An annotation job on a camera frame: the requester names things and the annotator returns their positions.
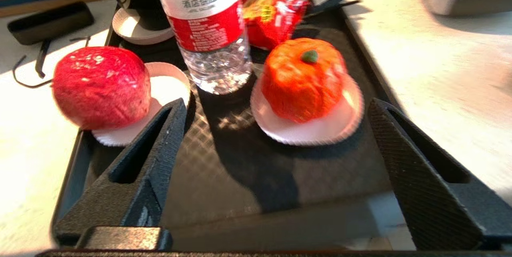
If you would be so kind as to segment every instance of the black tray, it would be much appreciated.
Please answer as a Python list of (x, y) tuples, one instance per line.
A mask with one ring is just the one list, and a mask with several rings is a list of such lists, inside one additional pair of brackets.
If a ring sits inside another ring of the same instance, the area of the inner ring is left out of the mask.
[[(398, 107), (353, 33), (343, 11), (336, 9), (306, 18), (293, 37), (319, 38), (340, 50), (366, 108), (373, 98)], [(136, 46), (110, 30), (106, 44), (134, 51), (145, 62), (172, 63), (187, 73), (174, 39)], [(191, 82), (186, 133), (159, 222), (172, 233), (174, 250), (316, 249), (347, 233), (378, 234), (372, 214), (362, 211), (366, 207), (351, 206), (391, 191), (368, 117), (352, 137), (334, 145), (295, 147), (270, 139), (249, 107), (267, 55), (251, 48), (255, 75), (228, 96), (198, 91)], [(88, 131), (78, 133), (54, 224), (122, 149), (102, 146)], [(64, 245), (60, 236), (55, 238)]]

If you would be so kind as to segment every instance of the red apple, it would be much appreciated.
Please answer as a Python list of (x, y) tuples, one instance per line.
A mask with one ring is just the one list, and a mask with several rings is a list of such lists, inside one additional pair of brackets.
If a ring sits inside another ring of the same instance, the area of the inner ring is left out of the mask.
[(116, 47), (69, 53), (55, 68), (52, 88), (62, 113), (86, 130), (133, 124), (150, 107), (150, 75), (144, 62)]

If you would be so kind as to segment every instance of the white table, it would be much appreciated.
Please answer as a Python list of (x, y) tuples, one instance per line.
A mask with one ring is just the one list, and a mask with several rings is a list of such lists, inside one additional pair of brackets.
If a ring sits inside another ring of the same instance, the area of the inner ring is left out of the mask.
[[(104, 44), (114, 0), (90, 4), (95, 25), (56, 40), (44, 72), (80, 48)], [(512, 14), (452, 20), (420, 0), (363, 0), (346, 8), (411, 119), (512, 204)], [(39, 45), (22, 46), (0, 19), (0, 255), (31, 256), (54, 246), (50, 222), (77, 133), (34, 72)]]

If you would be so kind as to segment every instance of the white saucer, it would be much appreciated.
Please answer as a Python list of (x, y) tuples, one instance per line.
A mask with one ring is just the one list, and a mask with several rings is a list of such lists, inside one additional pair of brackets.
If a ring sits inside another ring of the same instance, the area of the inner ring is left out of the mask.
[(164, 42), (174, 36), (169, 27), (163, 30), (148, 30), (139, 25), (140, 16), (132, 9), (120, 8), (112, 19), (112, 28), (127, 42), (137, 45), (151, 45)]
[(146, 68), (151, 77), (151, 103), (148, 114), (138, 122), (124, 128), (93, 130), (92, 133), (99, 143), (106, 146), (126, 146), (165, 104), (183, 98), (188, 107), (190, 82), (183, 71), (165, 62), (146, 63)]
[(251, 110), (260, 128), (272, 139), (290, 145), (316, 146), (340, 142), (350, 137), (361, 123), (364, 98), (354, 79), (343, 79), (343, 98), (329, 115), (305, 124), (278, 117), (261, 91), (261, 78), (251, 94)]

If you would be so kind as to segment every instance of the snack wrapper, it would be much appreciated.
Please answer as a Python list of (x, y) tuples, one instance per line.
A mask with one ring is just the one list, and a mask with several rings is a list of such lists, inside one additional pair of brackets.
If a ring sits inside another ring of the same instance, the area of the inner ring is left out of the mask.
[(249, 43), (272, 50), (288, 40), (302, 20), (307, 4), (302, 0), (247, 0), (243, 16)]

